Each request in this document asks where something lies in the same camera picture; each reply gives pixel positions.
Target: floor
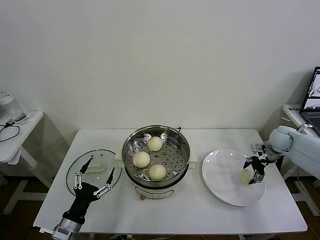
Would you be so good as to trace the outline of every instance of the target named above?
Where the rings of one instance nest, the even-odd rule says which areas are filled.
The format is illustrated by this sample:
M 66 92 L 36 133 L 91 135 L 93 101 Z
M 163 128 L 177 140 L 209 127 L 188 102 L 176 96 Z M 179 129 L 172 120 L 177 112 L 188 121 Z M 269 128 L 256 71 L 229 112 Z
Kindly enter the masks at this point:
M 8 178 L 9 184 L 0 186 L 0 211 L 2 212 L 9 201 L 11 195 L 18 186 L 20 179 Z M 46 193 L 48 189 L 36 178 L 28 178 L 29 184 L 27 185 L 25 192 L 38 192 Z M 309 194 L 320 208 L 320 189 L 313 188 L 311 183 L 314 181 L 312 177 L 302 178 L 302 182 L 307 188 Z M 291 193 L 297 193 L 297 189 L 292 181 L 289 179 L 286 184 Z M 49 234 L 40 233 L 32 228 L 33 222 L 37 216 L 37 213 L 42 205 L 41 201 L 19 201 L 15 206 L 11 215 L 0 214 L 0 239 L 1 240 L 49 240 L 51 239 Z M 320 236 L 320 216 L 312 216 L 307 205 L 303 202 L 297 203 L 300 211 L 306 222 L 312 227 L 312 229 Z M 112 235 L 96 234 L 95 240 L 108 240 Z M 166 236 L 151 236 L 151 235 L 134 235 L 134 240 L 150 240 L 154 238 L 164 238 Z M 317 240 L 315 234 L 308 229 L 302 233 L 290 233 L 279 234 L 280 240 Z M 238 236 L 205 236 L 207 240 L 238 240 Z M 204 240 L 201 236 L 173 236 L 170 240 Z

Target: white plate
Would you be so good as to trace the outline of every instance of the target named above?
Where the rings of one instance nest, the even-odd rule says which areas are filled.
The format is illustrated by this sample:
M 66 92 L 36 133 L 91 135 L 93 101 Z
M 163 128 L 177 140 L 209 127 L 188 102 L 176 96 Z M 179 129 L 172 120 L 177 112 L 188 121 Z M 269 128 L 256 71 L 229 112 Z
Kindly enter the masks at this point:
M 214 195 L 228 204 L 248 206 L 265 194 L 266 184 L 263 181 L 249 185 L 241 180 L 245 161 L 246 157 L 241 152 L 219 149 L 209 153 L 202 163 L 202 175 L 206 185 Z M 252 166 L 247 169 L 253 176 Z

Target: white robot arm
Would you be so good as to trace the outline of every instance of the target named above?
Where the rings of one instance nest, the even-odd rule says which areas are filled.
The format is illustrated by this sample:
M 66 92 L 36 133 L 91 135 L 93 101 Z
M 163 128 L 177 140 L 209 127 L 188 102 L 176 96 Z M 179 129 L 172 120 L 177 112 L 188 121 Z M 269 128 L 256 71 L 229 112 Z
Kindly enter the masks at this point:
M 279 126 L 274 129 L 269 141 L 264 144 L 252 144 L 256 156 L 247 158 L 243 168 L 252 165 L 254 175 L 249 184 L 260 183 L 264 168 L 278 158 L 287 155 L 291 161 L 311 175 L 320 179 L 320 138 L 305 135 L 292 127 Z
M 277 153 L 320 179 L 320 138 L 297 132 L 288 126 L 279 126 L 269 137 L 269 144 Z

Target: pot handle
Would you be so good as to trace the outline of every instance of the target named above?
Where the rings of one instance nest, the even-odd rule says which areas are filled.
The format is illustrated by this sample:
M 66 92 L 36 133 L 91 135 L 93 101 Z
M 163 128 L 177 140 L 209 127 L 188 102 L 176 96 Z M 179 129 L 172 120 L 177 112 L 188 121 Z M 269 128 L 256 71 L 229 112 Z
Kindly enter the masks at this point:
M 188 169 L 194 169 L 196 167 L 196 163 L 198 162 L 198 155 L 194 148 L 190 148 L 190 157 L 189 157 L 189 168 Z
M 118 160 L 119 166 L 122 169 L 125 169 L 125 165 L 124 165 L 124 162 L 122 161 L 122 157 L 121 157 L 121 152 L 122 152 L 122 147 L 119 147 L 118 150 L 115 152 L 114 160 Z

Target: steamed bun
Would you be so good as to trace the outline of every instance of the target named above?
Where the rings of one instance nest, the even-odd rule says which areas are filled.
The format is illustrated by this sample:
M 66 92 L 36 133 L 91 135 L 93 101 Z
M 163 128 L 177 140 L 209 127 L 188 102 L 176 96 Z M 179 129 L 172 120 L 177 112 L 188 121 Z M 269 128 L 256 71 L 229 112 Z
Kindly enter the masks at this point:
M 152 136 L 148 141 L 148 147 L 151 151 L 156 152 L 162 148 L 162 140 L 158 136 Z
M 144 151 L 139 151 L 133 156 L 133 164 L 137 168 L 144 168 L 150 163 L 150 156 Z
M 250 180 L 252 179 L 253 176 L 253 172 L 248 170 L 248 169 L 244 169 L 240 172 L 240 181 L 241 183 L 248 185 Z
M 149 177 L 153 181 L 161 181 L 165 179 L 166 175 L 167 175 L 166 168 L 160 164 L 153 165 L 149 169 Z

